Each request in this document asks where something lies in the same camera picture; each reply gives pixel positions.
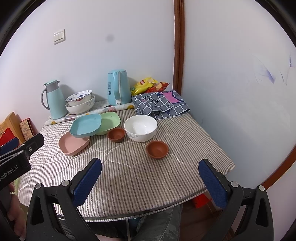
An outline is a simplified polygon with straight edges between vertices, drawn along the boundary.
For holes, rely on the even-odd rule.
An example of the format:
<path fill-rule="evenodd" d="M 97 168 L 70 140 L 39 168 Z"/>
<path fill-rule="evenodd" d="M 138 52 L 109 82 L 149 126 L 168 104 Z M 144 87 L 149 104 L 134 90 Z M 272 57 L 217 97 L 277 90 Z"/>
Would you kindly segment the person's left hand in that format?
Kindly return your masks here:
<path fill-rule="evenodd" d="M 8 211 L 8 218 L 10 221 L 14 221 L 14 233 L 22 238 L 26 237 L 26 220 L 25 213 L 21 209 L 18 197 L 15 194 L 11 194 L 10 209 Z"/>

